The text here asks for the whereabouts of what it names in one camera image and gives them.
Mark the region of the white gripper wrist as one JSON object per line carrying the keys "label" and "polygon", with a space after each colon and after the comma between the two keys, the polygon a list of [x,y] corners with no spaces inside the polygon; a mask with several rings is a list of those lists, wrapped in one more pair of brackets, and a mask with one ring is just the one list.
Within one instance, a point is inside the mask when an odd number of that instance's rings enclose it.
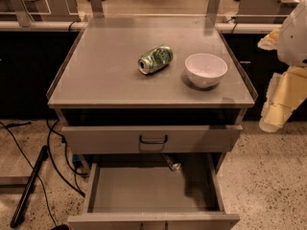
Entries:
{"label": "white gripper wrist", "polygon": [[[260,39],[257,46],[263,50],[275,50],[280,29],[274,29]],[[290,67],[282,75],[274,74],[269,83],[267,100],[263,105],[259,126],[266,132],[277,132],[307,99],[307,70]]]}

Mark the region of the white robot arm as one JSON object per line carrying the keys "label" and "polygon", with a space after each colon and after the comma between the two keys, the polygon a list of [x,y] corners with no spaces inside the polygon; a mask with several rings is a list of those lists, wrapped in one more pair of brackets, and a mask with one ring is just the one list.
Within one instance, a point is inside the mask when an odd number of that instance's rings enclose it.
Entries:
{"label": "white robot arm", "polygon": [[272,75],[259,121],[262,130],[276,132],[307,99],[307,0],[301,0],[258,47],[275,49],[278,59],[289,66],[284,73]]}

